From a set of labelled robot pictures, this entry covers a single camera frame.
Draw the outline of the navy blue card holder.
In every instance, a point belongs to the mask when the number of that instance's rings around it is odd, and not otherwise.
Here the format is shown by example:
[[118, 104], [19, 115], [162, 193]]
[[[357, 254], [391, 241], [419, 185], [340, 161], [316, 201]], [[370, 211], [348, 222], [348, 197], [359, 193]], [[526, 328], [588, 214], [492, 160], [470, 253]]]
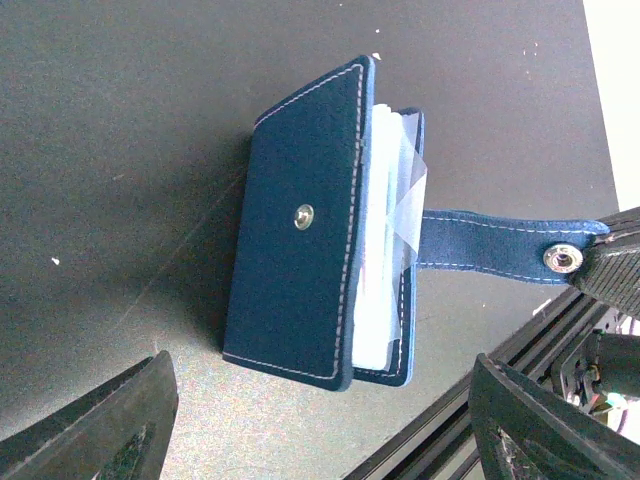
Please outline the navy blue card holder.
[[223, 357], [343, 391], [412, 376], [416, 273], [563, 285], [609, 228], [424, 205], [426, 119], [374, 100], [357, 57], [255, 122]]

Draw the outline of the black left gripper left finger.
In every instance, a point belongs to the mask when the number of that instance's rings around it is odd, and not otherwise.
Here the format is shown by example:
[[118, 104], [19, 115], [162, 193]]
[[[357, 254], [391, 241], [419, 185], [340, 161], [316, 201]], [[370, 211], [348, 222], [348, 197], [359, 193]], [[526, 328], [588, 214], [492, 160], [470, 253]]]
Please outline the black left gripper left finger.
[[163, 350], [1, 441], [3, 479], [158, 479], [179, 396]]

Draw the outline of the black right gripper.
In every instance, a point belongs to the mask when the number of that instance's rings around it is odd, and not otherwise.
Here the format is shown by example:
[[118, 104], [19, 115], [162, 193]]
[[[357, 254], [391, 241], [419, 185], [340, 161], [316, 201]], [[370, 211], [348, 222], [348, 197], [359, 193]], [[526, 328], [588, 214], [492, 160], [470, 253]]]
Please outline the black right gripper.
[[570, 284], [619, 312], [600, 309], [559, 356], [559, 394], [590, 414], [598, 401], [639, 398], [639, 208], [602, 222], [610, 232], [584, 251]]

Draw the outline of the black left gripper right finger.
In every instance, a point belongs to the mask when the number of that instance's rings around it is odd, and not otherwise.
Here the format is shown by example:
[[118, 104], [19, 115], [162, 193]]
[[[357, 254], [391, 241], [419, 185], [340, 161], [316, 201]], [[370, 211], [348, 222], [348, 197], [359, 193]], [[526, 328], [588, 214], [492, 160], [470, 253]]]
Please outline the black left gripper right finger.
[[637, 479], [639, 446], [484, 354], [470, 386], [487, 479]]

